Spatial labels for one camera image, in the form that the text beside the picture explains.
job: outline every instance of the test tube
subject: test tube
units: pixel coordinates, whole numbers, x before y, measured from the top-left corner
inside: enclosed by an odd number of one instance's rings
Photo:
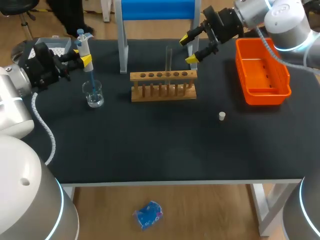
[[[165,71],[170,72],[171,71],[171,63],[172,63],[172,48],[169,46],[165,47]],[[166,80],[164,82],[166,85],[170,84],[169,80]]]

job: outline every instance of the table leg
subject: table leg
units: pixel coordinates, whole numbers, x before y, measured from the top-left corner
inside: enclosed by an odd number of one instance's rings
[[[64,190],[65,193],[69,196],[69,198],[71,199],[71,201],[74,200],[75,189],[76,189],[76,187],[74,187],[74,186],[64,186],[64,187],[63,187],[63,190]]]
[[[275,184],[266,196],[261,183],[250,184],[261,237],[269,237],[281,224],[283,207],[296,185],[297,183]]]
[[[104,22],[110,22],[112,0],[100,0]]]

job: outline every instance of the table surface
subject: table surface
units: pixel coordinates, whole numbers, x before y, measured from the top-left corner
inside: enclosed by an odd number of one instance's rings
[[[196,100],[131,103],[129,72],[163,71],[166,46],[172,70],[189,67],[177,40],[128,43],[128,74],[119,74],[117,42],[89,41],[101,108],[87,106],[82,70],[37,98],[56,139],[49,169],[62,184],[300,179],[320,167],[320,88],[311,73],[289,70],[292,95],[281,106],[249,106],[231,40],[198,65]],[[24,102],[31,112],[31,97]],[[23,141],[46,160],[51,142],[32,117],[34,130]]]

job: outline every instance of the metal frame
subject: metal frame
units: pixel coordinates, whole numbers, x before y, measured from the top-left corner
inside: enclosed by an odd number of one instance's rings
[[[124,21],[122,18],[122,5],[121,0],[115,0],[115,20],[118,30],[118,50],[119,50],[119,61],[120,61],[120,73],[127,73],[128,66],[128,41],[126,36],[126,30]],[[200,24],[200,12],[201,12],[201,0],[194,0],[194,19],[191,20],[190,29],[194,29]],[[188,55],[191,56],[199,49],[199,36],[197,36],[192,42],[187,46]],[[197,70],[197,64],[190,64],[191,70]]]
[[[301,179],[273,180],[196,180],[196,181],[132,181],[132,182],[98,182],[67,183],[63,189],[73,200],[76,187],[109,187],[109,186],[165,186],[165,185],[232,185],[250,184],[255,211],[259,222],[261,237],[269,237],[281,224],[283,207]],[[266,196],[263,184],[274,184]]]
[[[269,237],[281,224],[283,207],[297,184],[275,184],[267,196],[261,183],[250,185],[261,237]]]

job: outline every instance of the orange plastic tray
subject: orange plastic tray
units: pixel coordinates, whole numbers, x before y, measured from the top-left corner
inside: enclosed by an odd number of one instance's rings
[[[279,57],[272,40],[266,41]],[[287,67],[269,54],[260,38],[240,38],[235,45],[236,68],[245,101],[260,106],[282,104],[291,95]]]

